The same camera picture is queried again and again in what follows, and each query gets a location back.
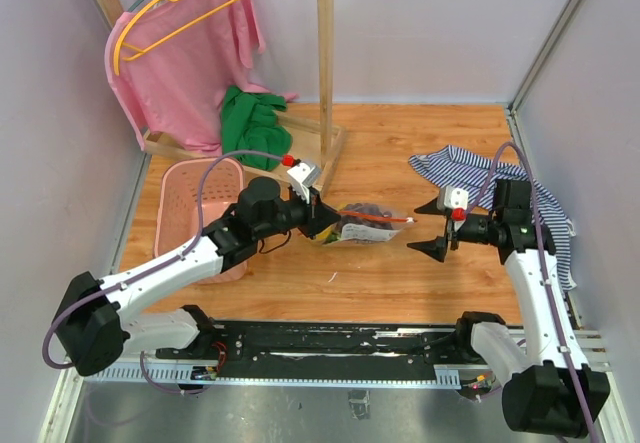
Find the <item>clear zip top bag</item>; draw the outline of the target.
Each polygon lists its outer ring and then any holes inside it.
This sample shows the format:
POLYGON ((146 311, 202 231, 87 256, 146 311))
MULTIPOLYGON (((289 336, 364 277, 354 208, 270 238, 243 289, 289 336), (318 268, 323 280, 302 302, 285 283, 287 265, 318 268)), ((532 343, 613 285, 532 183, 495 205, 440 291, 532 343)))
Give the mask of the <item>clear zip top bag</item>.
POLYGON ((357 202, 337 209, 340 217, 314 242, 321 246, 386 243, 416 220, 406 212, 381 204, 357 202))

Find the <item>yellow fake lemon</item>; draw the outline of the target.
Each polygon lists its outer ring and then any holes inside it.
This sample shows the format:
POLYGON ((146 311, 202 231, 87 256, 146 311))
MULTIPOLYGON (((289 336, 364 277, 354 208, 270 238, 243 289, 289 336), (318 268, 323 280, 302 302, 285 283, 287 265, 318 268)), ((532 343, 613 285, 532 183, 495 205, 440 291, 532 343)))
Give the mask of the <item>yellow fake lemon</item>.
POLYGON ((318 242, 321 245, 329 245, 340 240, 340 232, 333 228, 328 228, 318 236, 318 242))

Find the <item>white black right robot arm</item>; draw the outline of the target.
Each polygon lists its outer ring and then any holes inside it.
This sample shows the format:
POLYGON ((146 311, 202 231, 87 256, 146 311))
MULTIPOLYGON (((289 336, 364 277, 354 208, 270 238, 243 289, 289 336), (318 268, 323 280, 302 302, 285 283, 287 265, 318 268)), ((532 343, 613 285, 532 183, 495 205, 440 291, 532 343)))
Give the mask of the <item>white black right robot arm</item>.
POLYGON ((502 388, 507 426, 518 432, 563 438, 595 435, 593 426, 610 395, 605 373, 594 371, 564 305, 556 249, 549 230, 537 227, 527 181, 499 179, 488 214, 471 212, 469 193, 444 186, 416 213, 442 215, 444 233, 411 247, 439 262, 461 243, 497 249, 518 299, 525 341, 518 345, 497 314, 465 312, 456 323, 455 355, 483 359, 502 388))

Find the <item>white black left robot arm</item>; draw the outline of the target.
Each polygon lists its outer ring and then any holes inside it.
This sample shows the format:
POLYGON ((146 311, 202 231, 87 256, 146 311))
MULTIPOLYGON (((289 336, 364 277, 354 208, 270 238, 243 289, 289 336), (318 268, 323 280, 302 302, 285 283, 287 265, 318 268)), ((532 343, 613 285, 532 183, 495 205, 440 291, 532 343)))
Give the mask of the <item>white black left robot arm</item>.
POLYGON ((275 180, 258 177, 220 218, 176 249, 102 279, 90 272, 75 276, 46 336, 58 338, 68 366, 81 376, 103 371, 126 352, 144 351, 146 343, 203 358, 214 346, 204 317, 180 309, 145 319, 142 312, 183 287, 247 261, 269 237, 297 229, 313 239, 339 219, 315 188, 293 184, 288 199, 282 199, 275 180))

